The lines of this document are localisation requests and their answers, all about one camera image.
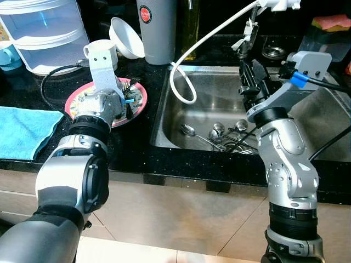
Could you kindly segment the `round metal strainer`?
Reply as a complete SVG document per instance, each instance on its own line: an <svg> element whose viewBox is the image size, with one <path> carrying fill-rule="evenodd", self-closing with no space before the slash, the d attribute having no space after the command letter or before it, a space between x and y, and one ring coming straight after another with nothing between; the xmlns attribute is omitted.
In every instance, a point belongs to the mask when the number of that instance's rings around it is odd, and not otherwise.
<svg viewBox="0 0 351 263"><path fill-rule="evenodd" d="M286 58L287 52L278 46L265 46L262 49L262 56L270 60L282 60Z"/></svg>

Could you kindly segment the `white cartoon cat mug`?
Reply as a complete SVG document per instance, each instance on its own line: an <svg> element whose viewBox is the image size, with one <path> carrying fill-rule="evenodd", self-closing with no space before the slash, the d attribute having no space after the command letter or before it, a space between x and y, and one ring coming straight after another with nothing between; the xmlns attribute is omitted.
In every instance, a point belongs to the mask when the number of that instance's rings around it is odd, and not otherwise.
<svg viewBox="0 0 351 263"><path fill-rule="evenodd" d="M90 42L83 47L83 53L89 60L89 68L93 77L107 75L108 72L115 75L118 56L115 44L108 39L100 39Z"/></svg>

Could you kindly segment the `pink patterned plate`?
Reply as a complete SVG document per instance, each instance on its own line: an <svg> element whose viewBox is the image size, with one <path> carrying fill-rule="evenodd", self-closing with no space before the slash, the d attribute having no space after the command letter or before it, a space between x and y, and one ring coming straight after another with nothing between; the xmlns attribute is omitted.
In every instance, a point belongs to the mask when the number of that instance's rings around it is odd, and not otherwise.
<svg viewBox="0 0 351 263"><path fill-rule="evenodd" d="M77 90L73 91L73 93L67 99L63 110L68 113L71 118L75 117L80 101L83 100L88 93L94 92L94 90L95 87L93 81L80 86ZM128 102L127 106L131 108L132 118L126 118L126 110L123 110L123 114L120 116L120 118L116 118L113 121L113 128L125 125L140 115L148 102L147 91L140 83L136 83L126 93L126 102Z"/></svg>

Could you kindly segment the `blue towel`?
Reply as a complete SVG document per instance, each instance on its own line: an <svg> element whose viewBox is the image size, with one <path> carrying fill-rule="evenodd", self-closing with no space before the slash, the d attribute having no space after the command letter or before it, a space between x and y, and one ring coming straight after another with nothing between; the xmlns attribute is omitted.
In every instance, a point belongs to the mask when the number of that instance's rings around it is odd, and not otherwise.
<svg viewBox="0 0 351 263"><path fill-rule="evenodd" d="M0 159L37 158L62 118L56 111L0 107Z"/></svg>

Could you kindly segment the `white faucet filter head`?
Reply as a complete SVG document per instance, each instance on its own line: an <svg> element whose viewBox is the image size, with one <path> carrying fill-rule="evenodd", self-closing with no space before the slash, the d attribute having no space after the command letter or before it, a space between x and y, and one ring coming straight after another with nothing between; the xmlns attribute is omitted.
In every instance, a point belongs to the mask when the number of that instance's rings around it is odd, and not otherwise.
<svg viewBox="0 0 351 263"><path fill-rule="evenodd" d="M288 8L298 10L301 8L301 0L257 0L261 7L270 8L271 11L284 11Z"/></svg>

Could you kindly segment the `chrome faucet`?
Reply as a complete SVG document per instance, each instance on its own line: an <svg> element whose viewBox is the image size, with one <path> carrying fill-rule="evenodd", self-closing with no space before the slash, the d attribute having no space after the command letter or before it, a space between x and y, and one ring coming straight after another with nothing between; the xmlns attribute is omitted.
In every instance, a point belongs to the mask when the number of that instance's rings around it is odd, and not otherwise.
<svg viewBox="0 0 351 263"><path fill-rule="evenodd" d="M263 11L263 8L253 8L251 11L251 16L248 18L244 27L243 38L231 46L231 49L236 52L236 56L240 61L246 60L248 57L248 51L253 47L258 32L258 23L256 23L256 17L259 15L260 11Z"/></svg>

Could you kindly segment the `grey thermos with red logo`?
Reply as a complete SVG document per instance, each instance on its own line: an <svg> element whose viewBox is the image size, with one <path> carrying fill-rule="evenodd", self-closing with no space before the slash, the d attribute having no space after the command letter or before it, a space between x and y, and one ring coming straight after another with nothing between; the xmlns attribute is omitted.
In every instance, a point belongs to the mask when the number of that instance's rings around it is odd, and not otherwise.
<svg viewBox="0 0 351 263"><path fill-rule="evenodd" d="M169 65L174 59L177 0L136 0L145 60Z"/></svg>

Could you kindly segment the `white bowl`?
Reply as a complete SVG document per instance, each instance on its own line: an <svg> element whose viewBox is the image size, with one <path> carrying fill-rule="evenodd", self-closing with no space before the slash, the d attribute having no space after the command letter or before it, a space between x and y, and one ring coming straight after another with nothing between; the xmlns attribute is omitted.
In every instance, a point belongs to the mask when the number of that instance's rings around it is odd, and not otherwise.
<svg viewBox="0 0 351 263"><path fill-rule="evenodd" d="M145 49L138 33L124 20L113 17L110 20L109 39L123 57L135 60L145 57Z"/></svg>

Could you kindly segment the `clear plastic tub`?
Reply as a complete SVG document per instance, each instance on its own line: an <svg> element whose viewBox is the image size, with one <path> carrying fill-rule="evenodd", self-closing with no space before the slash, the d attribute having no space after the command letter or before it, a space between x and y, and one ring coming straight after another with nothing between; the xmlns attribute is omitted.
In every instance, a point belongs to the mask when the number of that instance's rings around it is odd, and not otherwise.
<svg viewBox="0 0 351 263"><path fill-rule="evenodd" d="M351 30L325 32L320 28L309 26L305 32L298 51L318 51L328 53L332 62L341 62L351 46Z"/></svg>

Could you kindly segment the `yellow oil bottle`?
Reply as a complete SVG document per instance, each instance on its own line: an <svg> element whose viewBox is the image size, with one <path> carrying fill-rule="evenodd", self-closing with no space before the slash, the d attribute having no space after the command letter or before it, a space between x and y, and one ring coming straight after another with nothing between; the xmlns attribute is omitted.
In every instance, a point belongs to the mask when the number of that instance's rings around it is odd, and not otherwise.
<svg viewBox="0 0 351 263"><path fill-rule="evenodd" d="M184 0L181 55L198 40L201 2L202 0Z"/></svg>

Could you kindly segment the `pink yellow sponge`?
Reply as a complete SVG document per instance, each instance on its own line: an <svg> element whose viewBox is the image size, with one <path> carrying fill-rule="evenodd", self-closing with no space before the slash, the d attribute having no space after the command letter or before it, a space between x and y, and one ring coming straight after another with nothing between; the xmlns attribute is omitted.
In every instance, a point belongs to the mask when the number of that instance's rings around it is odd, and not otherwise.
<svg viewBox="0 0 351 263"><path fill-rule="evenodd" d="M351 19L344 14L318 16L313 19L313 26L324 32L343 32L351 28Z"/></svg>

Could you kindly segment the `white stacked food container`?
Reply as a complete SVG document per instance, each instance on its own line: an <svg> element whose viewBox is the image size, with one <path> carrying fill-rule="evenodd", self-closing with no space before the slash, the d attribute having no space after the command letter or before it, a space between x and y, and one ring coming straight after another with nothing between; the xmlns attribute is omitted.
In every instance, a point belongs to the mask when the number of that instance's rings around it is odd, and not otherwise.
<svg viewBox="0 0 351 263"><path fill-rule="evenodd" d="M86 57L89 39L77 0L0 0L0 23L35 75Z"/></svg>

